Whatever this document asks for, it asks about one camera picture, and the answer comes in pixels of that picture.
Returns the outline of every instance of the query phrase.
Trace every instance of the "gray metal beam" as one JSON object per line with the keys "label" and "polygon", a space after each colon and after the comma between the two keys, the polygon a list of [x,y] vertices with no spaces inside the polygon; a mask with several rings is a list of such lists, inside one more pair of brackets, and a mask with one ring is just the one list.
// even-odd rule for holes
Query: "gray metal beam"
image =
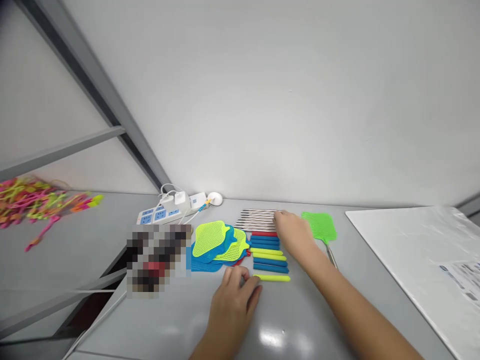
{"label": "gray metal beam", "polygon": [[[127,269],[115,271],[109,275],[99,278],[85,286],[79,287],[77,290],[98,290],[107,287],[114,282],[123,279]],[[0,320],[0,340],[16,333],[17,331],[61,310],[68,305],[89,296],[89,293],[66,293],[53,299],[33,306],[16,315]]]}
{"label": "gray metal beam", "polygon": [[122,98],[60,0],[16,0],[20,8],[57,54],[103,119],[120,125],[119,137],[153,185],[171,183]]}
{"label": "gray metal beam", "polygon": [[464,213],[467,218],[480,212],[480,194],[477,194],[473,198],[457,205],[457,208]]}
{"label": "gray metal beam", "polygon": [[125,133],[123,127],[114,126],[77,140],[40,151],[34,155],[2,163],[0,164],[0,183],[103,143],[123,133]]}

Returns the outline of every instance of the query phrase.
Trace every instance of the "left hand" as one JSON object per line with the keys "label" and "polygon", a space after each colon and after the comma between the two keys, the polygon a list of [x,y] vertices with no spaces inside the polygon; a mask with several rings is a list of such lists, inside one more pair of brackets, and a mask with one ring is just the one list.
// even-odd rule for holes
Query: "left hand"
{"label": "left hand", "polygon": [[[245,284],[240,287],[240,280]],[[250,277],[243,266],[227,267],[211,300],[210,317],[203,338],[190,360],[233,359],[245,337],[259,302],[260,278]]]}

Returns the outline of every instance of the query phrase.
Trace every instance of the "paper label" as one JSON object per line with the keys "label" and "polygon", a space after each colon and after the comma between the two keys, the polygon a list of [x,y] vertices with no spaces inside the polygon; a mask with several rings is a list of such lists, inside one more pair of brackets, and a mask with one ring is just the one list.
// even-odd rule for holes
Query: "paper label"
{"label": "paper label", "polygon": [[451,262],[439,265],[465,297],[480,308],[480,262]]}

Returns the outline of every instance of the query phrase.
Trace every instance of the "power strip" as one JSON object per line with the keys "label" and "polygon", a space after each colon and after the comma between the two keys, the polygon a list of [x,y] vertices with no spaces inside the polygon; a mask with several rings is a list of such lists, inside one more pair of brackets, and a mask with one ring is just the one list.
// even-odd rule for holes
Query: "power strip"
{"label": "power strip", "polygon": [[189,196],[188,199],[190,204],[185,204],[183,206],[177,206],[173,201],[170,201],[168,210],[165,209],[163,205],[159,205],[157,207],[140,211],[138,213],[136,224],[166,224],[183,218],[184,213],[186,213],[185,216],[187,217],[188,215],[196,213],[200,207],[205,204],[207,196],[204,192],[199,192],[198,194]]}

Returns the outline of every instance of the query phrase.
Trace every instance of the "gray table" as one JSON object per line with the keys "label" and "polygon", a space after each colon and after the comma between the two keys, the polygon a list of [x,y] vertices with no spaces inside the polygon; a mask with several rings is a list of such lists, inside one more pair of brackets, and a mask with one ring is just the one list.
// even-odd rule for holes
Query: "gray table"
{"label": "gray table", "polygon": [[[57,222],[42,242],[24,248],[47,225],[23,221],[0,229],[0,319],[100,278],[126,246],[131,224],[142,209],[156,202],[152,195],[107,193],[102,203]],[[18,289],[48,291],[17,291]],[[52,336],[77,304],[72,304],[8,337],[7,341]]]}
{"label": "gray table", "polygon": [[[452,360],[448,349],[358,234],[345,215],[360,208],[296,203],[225,200],[191,223],[223,220],[235,224],[242,209],[286,209],[327,212],[338,239],[331,243],[340,271],[371,301],[425,359]],[[291,282],[264,282],[251,328],[238,359],[354,359],[325,300],[295,260],[287,254]],[[244,261],[252,271],[252,259]],[[79,345],[80,354],[123,359],[187,359],[201,338],[217,273],[194,272],[173,279],[159,299],[124,299]],[[106,311],[126,290],[126,280],[107,303]]]}

